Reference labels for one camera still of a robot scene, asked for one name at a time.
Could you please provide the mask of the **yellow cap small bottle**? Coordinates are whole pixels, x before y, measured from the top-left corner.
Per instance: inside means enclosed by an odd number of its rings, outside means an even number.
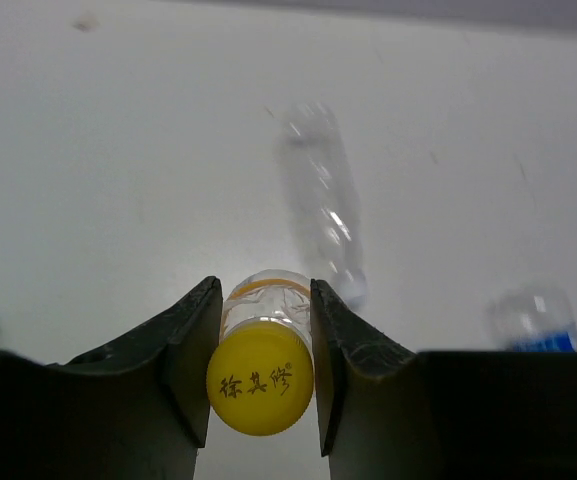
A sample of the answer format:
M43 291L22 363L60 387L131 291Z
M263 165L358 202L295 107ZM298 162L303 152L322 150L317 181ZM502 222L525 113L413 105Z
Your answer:
M245 435L275 435L303 416L314 392L306 277L264 270L232 290L206 389L218 417Z

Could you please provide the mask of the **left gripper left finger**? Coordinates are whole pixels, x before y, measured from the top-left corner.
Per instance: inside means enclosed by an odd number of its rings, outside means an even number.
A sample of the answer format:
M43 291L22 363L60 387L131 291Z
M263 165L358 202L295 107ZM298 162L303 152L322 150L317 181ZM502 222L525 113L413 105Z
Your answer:
M209 276L65 364L0 350L0 479L192 478L222 301Z

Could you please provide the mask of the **clear bottle without label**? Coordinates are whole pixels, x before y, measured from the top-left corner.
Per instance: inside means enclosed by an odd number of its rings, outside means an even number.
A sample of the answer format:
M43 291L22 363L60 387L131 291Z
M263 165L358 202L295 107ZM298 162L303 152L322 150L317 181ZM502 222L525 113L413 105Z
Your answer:
M320 102L298 103L281 126L275 158L305 272L359 310L368 297L360 202L337 119Z

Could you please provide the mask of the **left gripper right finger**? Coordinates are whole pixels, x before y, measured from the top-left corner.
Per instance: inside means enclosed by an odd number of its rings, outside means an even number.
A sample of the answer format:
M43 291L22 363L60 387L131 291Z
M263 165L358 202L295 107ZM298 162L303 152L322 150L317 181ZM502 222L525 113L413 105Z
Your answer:
M334 479L577 479L577 353L414 353L311 284Z

